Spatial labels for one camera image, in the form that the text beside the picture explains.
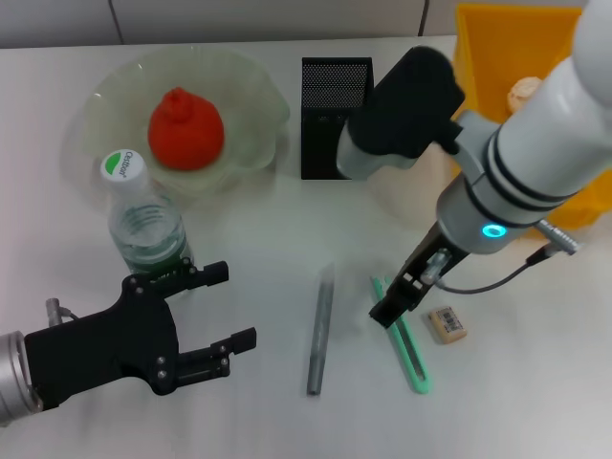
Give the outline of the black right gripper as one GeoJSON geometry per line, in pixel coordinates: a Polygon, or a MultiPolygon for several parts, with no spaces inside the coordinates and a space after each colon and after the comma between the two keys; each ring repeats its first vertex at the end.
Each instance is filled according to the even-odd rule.
{"type": "Polygon", "coordinates": [[[404,313],[411,312],[444,274],[462,262],[469,253],[458,248],[436,222],[406,259],[399,273],[369,315],[383,328],[389,328],[404,313]]]}

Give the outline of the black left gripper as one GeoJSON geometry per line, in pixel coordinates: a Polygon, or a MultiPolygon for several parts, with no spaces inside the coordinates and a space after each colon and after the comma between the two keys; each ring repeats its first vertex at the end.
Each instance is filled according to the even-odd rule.
{"type": "Polygon", "coordinates": [[[178,386],[230,374],[230,355],[256,347],[254,327],[178,356],[176,327],[164,297],[229,280],[226,261],[198,269],[184,257],[153,273],[126,277],[110,308],[25,336],[33,389],[45,411],[70,397],[123,379],[138,378],[160,396],[178,386]]]}

